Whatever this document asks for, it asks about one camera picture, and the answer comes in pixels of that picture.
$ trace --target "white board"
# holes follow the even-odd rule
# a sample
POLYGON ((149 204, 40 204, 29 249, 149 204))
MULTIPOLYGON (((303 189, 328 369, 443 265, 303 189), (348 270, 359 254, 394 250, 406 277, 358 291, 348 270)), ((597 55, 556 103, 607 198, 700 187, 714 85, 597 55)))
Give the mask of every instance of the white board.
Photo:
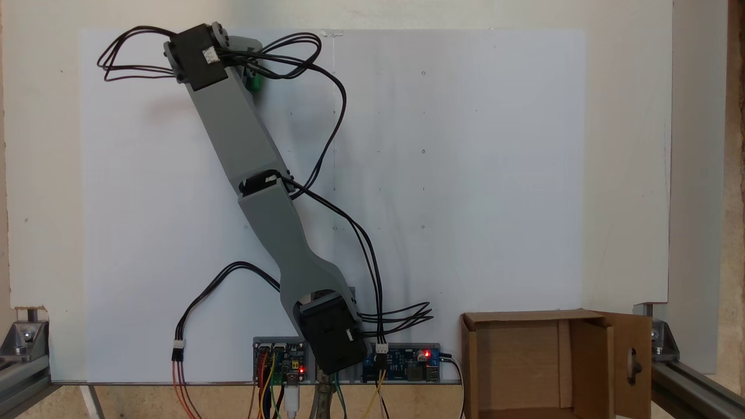
MULTIPOLYGON (((231 32, 264 42, 282 34, 231 32)), ((88 380, 168 382, 175 325, 214 275, 234 260, 278 269, 186 90, 101 80, 93 63, 117 34, 87 31, 80 48, 88 380)), ((133 41, 122 62, 160 55, 159 40, 133 41)), ((581 305, 582 31, 344 31, 324 38, 318 63, 344 82, 349 109, 314 189, 370 233, 385 309, 422 300, 434 308, 434 320, 391 341, 458 353, 461 312, 581 305)), ((319 75, 267 83, 259 108, 297 177, 309 173, 339 106, 319 75)), ((373 312, 343 220, 307 198, 298 207, 313 249, 373 312)), ((189 381, 250 379, 257 335, 293 329, 274 290, 233 274, 187 323, 189 381)))

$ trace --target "wire connector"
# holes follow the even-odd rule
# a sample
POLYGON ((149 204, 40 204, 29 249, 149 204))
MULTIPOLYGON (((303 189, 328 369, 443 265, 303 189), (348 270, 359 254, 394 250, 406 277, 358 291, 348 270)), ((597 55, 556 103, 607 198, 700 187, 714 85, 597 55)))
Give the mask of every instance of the wire connector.
POLYGON ((183 340, 174 339, 174 351, 171 353, 171 361, 183 362, 185 347, 186 343, 183 340))
POLYGON ((174 351, 171 353, 171 361, 183 362, 184 361, 184 349, 180 347, 175 347, 174 351))
POLYGON ((202 55, 204 55, 204 59, 207 61, 208 64, 216 63, 220 61, 220 58, 218 57, 218 52, 215 51, 215 47, 211 46, 205 50, 202 50, 202 55))
POLYGON ((375 368, 380 372, 386 371, 388 369, 387 353, 377 353, 375 355, 375 368))

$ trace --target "cardboard box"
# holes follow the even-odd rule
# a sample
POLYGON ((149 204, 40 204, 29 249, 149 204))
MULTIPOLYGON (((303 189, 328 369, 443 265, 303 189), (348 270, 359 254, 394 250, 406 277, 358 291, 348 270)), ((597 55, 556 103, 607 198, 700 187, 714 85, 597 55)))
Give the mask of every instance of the cardboard box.
POLYGON ((650 418, 651 318, 576 309, 461 320, 467 419, 650 418))

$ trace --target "blue circuit board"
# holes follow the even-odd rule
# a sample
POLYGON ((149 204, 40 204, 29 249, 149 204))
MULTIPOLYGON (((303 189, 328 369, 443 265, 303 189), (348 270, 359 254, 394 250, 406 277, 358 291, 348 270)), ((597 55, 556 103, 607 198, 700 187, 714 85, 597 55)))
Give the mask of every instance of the blue circuit board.
MULTIPOLYGON (((362 382, 378 379, 375 356, 362 362, 362 382)), ((386 381, 439 382, 440 349, 438 347, 391 347, 387 354, 386 381)))

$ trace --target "screw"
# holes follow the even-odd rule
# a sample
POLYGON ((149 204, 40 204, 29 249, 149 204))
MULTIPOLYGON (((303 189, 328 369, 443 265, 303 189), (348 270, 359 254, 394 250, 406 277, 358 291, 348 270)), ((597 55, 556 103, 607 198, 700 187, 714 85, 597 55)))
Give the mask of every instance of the screw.
POLYGON ((34 330, 33 329, 24 329, 21 332, 21 336, 23 336, 23 340, 25 340, 26 342, 29 342, 29 341, 31 341, 31 339, 34 338, 34 330))

